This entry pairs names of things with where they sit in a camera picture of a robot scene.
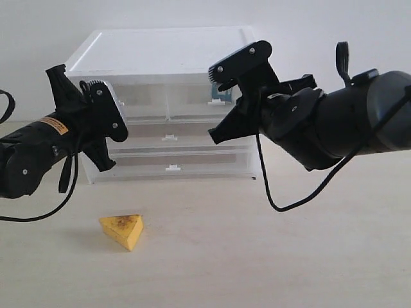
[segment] yellow cheese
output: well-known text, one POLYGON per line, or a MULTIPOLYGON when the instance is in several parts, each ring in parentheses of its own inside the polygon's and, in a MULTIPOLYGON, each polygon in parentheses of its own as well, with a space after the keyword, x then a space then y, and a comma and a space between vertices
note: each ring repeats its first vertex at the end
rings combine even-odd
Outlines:
POLYGON ((140 215, 112 216, 99 219, 104 233, 132 251, 143 231, 140 215))

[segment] white lid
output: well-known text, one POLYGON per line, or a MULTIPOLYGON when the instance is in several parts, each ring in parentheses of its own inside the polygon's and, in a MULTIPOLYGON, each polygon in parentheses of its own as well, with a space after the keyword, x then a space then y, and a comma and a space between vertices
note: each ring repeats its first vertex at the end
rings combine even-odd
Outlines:
POLYGON ((68 77, 121 83, 198 82, 254 41, 249 26, 94 31, 66 62, 68 77))

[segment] beige tabletop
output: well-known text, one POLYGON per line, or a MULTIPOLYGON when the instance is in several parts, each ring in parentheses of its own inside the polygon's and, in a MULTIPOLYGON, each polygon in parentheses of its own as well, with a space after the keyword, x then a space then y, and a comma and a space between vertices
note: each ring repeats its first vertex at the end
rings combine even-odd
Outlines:
MULTIPOLYGON (((263 147, 280 205, 325 175, 263 147)), ((356 158, 287 213, 270 208, 261 178, 89 185, 82 171, 57 215, 0 222, 0 307, 410 307, 410 161, 356 158), (143 215, 133 252, 98 223, 122 214, 143 215)), ((0 215, 55 207, 60 167, 33 196, 1 199, 0 215)))

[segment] label sticker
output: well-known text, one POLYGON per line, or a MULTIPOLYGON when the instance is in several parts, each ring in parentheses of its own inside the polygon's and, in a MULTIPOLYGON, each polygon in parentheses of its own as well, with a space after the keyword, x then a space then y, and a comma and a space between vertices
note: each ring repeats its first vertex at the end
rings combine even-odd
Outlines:
POLYGON ((43 117, 42 119, 37 120, 38 122, 43 122, 51 127, 53 127, 60 135, 64 135, 69 131, 66 125, 61 123, 59 120, 56 120, 52 117, 43 117))

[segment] clear plastic drawers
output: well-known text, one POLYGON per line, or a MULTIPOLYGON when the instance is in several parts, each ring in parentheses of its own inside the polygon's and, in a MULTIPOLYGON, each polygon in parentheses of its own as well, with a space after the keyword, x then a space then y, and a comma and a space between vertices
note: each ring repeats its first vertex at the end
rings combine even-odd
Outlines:
POLYGON ((249 27, 92 33, 66 62, 67 77, 76 85, 110 82, 124 103, 129 138, 107 140, 116 161, 109 171, 82 155, 89 182, 257 176, 253 137, 215 145, 208 134, 241 95, 237 88, 218 92, 208 67, 253 40, 249 27))

